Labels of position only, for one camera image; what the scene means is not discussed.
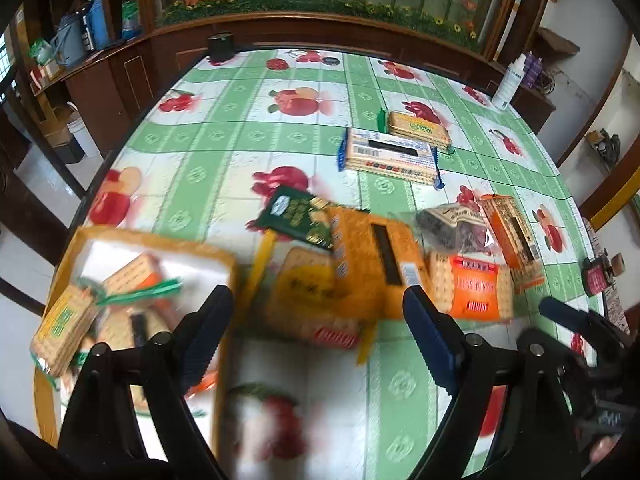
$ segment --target green wrapper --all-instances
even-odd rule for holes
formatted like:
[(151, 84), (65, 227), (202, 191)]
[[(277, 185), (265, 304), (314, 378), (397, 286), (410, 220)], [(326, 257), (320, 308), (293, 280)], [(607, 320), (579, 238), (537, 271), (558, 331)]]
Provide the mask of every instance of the green wrapper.
[(279, 186), (255, 220), (255, 225), (331, 250), (331, 224), (324, 208), (332, 205), (328, 200), (306, 191)]

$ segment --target table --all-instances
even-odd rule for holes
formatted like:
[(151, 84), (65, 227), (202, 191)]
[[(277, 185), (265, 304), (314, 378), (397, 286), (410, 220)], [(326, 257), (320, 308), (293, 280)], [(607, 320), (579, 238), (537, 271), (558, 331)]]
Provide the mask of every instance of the table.
[[(294, 94), (300, 102), (291, 105)], [(377, 130), (380, 108), (435, 114), (447, 128), (455, 153), (439, 155), (443, 190), (338, 172), (335, 153), (345, 126)], [(276, 168), (297, 168), (311, 193), (381, 215), (455, 202), (464, 187), (508, 194), (536, 235), (546, 283), (516, 296), (509, 324), (460, 321), (462, 329), (514, 348), (520, 331), (533, 324), (569, 345), (572, 334), (537, 313), (543, 296), (604, 312), (601, 297), (584, 293), (579, 263), (593, 250), (544, 147), (513, 108), (501, 112), (487, 95), (433, 73), (355, 54), (286, 48), (241, 52), (220, 64), (203, 59), (142, 120), (112, 168), (131, 167), (140, 170), (142, 184), (128, 208), (113, 206), (107, 223), (215, 244), (243, 267), (251, 265), (261, 236), (245, 225), (263, 206), (264, 182)], [(108, 178), (117, 179), (117, 172)], [(545, 227), (557, 229), (560, 246), (545, 241), (542, 215)], [(348, 352), (270, 338), (238, 336), (232, 347), (228, 386), (255, 382), (293, 396), (298, 415), (315, 430), (308, 449), (316, 450), (243, 461), (229, 439), (219, 460), (232, 477), (268, 478), (271, 471), (279, 478), (405, 478), (449, 402), (401, 321), (380, 324), (363, 367)], [(584, 350), (593, 361), (593, 350)], [(238, 420), (250, 409), (238, 408), (223, 423), (241, 431)], [(479, 439), (467, 472), (481, 468), (490, 442), (490, 436)]]

